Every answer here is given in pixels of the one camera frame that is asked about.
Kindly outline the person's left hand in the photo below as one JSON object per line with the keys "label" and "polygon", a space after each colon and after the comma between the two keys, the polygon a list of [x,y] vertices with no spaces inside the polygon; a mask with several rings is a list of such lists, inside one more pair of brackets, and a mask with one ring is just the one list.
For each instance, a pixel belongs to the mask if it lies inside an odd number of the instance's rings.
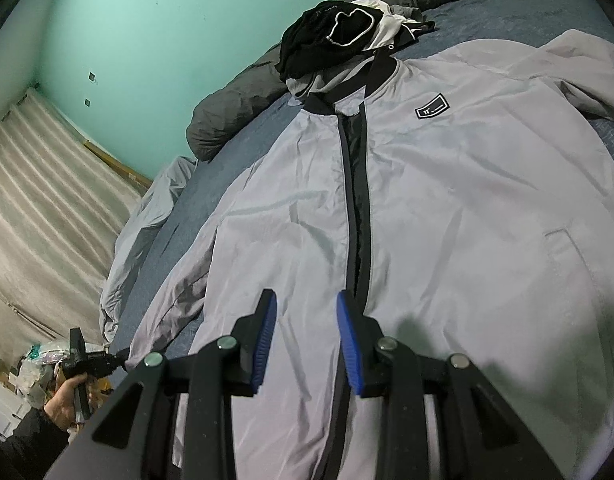
{"label": "person's left hand", "polygon": [[75,424],[75,391],[78,386],[86,385],[87,380],[87,374],[65,379],[56,394],[44,405],[42,411],[61,431],[68,431]]}

